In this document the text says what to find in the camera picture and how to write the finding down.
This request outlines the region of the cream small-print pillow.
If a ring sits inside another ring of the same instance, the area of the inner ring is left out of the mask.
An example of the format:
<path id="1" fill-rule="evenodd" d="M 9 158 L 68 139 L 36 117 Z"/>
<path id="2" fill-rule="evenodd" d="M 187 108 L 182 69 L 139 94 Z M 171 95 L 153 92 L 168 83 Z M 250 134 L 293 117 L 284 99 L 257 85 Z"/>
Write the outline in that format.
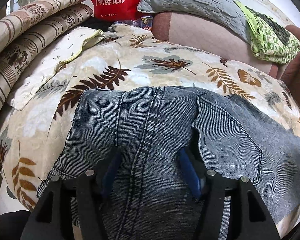
<path id="1" fill-rule="evenodd" d="M 74 27 L 42 50 L 25 68 L 14 84 L 7 104 L 21 111 L 38 90 L 65 64 L 102 40 L 104 32 L 88 27 Z"/>

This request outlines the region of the grey quilted pillow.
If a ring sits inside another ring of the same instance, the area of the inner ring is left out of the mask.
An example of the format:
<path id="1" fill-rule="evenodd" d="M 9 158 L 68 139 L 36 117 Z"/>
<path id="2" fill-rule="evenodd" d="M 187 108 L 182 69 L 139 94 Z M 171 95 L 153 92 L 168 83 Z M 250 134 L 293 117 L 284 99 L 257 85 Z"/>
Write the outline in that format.
<path id="1" fill-rule="evenodd" d="M 251 43 L 245 15 L 236 2 L 239 0 L 140 0 L 137 11 L 157 14 L 178 11 L 207 18 L 232 30 L 243 41 Z"/>

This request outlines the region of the brown striped floral roll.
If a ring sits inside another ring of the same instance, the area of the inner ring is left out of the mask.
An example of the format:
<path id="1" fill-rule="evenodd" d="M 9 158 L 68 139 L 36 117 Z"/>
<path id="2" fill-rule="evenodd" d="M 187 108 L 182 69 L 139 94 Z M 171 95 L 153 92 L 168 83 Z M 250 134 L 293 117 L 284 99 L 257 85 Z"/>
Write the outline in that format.
<path id="1" fill-rule="evenodd" d="M 0 53 L 27 29 L 45 18 L 86 0 L 36 0 L 0 20 Z"/>

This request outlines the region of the green patterned folded cloth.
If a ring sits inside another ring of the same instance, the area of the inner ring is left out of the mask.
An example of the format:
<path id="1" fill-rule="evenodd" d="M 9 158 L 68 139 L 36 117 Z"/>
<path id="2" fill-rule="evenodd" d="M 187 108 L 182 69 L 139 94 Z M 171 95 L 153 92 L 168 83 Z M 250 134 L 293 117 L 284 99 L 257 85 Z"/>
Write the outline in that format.
<path id="1" fill-rule="evenodd" d="M 300 52 L 300 41 L 265 14 L 235 1 L 248 24 L 251 51 L 258 59 L 287 64 Z"/>

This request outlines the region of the pink brown quilted bedding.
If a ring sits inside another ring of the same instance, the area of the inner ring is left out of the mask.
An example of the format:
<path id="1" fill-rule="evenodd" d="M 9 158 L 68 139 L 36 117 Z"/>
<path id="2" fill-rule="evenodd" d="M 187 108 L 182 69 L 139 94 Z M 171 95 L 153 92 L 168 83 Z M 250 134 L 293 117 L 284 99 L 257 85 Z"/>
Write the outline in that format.
<path id="1" fill-rule="evenodd" d="M 288 26 L 300 40 L 300 28 Z M 259 60 L 250 45 L 228 28 L 210 20 L 178 12 L 162 12 L 154 16 L 152 33 L 155 38 L 175 44 L 190 46 L 247 63 L 258 70 L 282 80 L 300 106 L 300 55 L 287 66 Z"/>

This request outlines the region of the colourful snack packet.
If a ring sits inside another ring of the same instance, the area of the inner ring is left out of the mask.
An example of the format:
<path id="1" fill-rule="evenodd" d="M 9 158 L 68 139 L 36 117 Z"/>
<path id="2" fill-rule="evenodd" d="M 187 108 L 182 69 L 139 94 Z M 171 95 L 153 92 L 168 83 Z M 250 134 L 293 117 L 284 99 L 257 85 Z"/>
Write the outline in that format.
<path id="1" fill-rule="evenodd" d="M 152 27 L 153 27 L 153 17 L 152 16 L 141 16 L 137 20 L 116 21 L 114 23 L 131 25 L 134 27 L 139 27 L 139 28 L 151 31 Z"/>

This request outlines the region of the grey-blue denim pants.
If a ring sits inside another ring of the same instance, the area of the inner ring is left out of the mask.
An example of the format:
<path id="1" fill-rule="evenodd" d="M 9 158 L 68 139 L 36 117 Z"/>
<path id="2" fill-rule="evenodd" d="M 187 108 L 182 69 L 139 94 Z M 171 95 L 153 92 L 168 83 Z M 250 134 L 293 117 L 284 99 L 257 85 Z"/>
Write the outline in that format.
<path id="1" fill-rule="evenodd" d="M 221 175 L 247 176 L 275 222 L 300 204 L 300 137 L 237 95 L 191 87 L 86 90 L 49 176 L 72 179 L 122 154 L 109 206 L 110 239 L 190 239 L 202 205 L 181 176 L 191 146 Z"/>

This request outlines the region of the leaf-print beige blanket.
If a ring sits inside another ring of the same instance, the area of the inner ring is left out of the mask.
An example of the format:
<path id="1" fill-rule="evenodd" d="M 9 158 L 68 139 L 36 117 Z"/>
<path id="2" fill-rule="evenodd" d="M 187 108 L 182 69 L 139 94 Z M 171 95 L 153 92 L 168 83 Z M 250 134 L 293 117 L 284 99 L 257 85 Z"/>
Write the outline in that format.
<path id="1" fill-rule="evenodd" d="M 27 105 L 0 110 L 0 172 L 22 209 L 61 153 L 81 95 L 90 88 L 204 88 L 238 95 L 300 137 L 300 108 L 281 80 L 249 64 L 160 41 L 149 31 L 114 25 L 100 42 L 63 65 Z"/>

